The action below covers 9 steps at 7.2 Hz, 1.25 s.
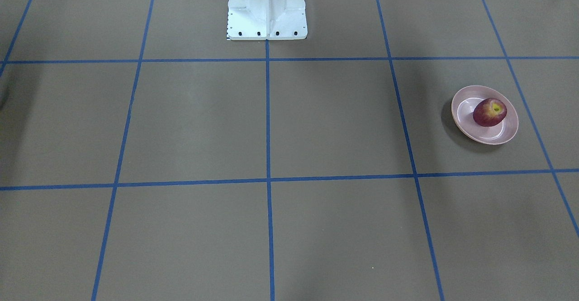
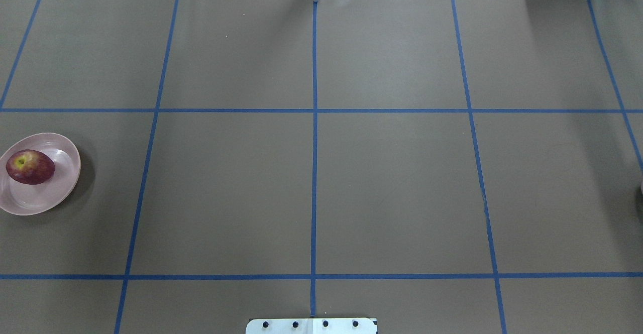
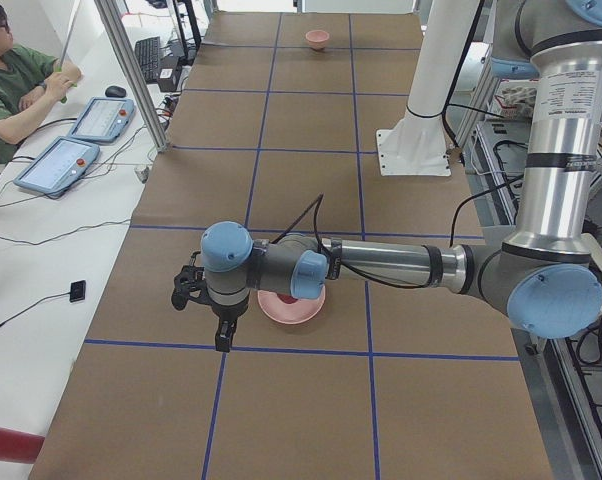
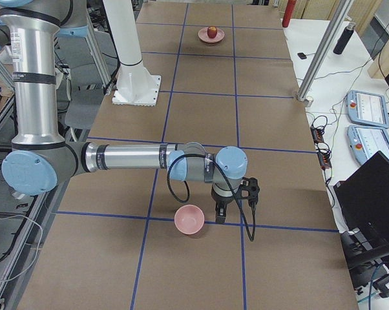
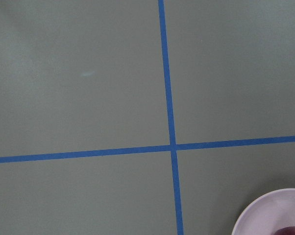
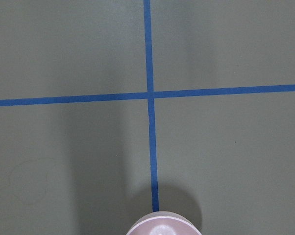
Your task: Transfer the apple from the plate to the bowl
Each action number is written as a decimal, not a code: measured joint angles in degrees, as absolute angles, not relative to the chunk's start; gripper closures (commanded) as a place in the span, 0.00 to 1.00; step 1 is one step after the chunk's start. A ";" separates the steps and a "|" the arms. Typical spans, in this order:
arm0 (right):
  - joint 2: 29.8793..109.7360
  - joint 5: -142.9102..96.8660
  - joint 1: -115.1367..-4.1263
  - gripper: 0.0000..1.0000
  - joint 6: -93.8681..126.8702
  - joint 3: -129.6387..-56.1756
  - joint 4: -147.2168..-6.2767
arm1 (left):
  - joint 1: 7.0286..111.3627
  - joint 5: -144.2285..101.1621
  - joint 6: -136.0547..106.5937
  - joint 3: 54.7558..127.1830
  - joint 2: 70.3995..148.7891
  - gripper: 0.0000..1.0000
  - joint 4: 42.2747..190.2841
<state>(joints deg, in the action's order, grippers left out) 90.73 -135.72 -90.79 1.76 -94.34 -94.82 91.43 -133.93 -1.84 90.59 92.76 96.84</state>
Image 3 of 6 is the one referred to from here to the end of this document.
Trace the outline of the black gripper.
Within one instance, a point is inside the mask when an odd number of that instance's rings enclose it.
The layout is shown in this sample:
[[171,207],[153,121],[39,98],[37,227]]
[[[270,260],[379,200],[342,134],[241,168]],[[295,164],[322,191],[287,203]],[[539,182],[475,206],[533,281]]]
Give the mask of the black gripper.
[[[204,268],[196,265],[198,255],[199,252],[193,252],[188,263],[174,277],[171,303],[177,311],[184,310],[189,302],[206,306],[210,305],[210,296],[204,278]],[[236,320],[219,320],[215,333],[216,351],[229,353],[232,350],[236,329]]]

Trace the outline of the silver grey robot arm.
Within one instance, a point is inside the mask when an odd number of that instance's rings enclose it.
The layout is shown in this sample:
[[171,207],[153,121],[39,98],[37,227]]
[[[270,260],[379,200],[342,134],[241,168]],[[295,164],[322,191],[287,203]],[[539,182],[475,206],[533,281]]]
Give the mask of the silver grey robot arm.
[[209,306],[215,347],[231,349],[252,291],[294,306],[319,298],[343,270],[398,289],[444,287],[484,301],[513,327],[545,339],[574,335],[602,311],[582,228],[602,117],[602,1],[501,1],[493,69],[538,75],[515,227],[497,248],[341,241],[285,231],[255,240],[235,222],[202,235],[175,277],[171,302]]

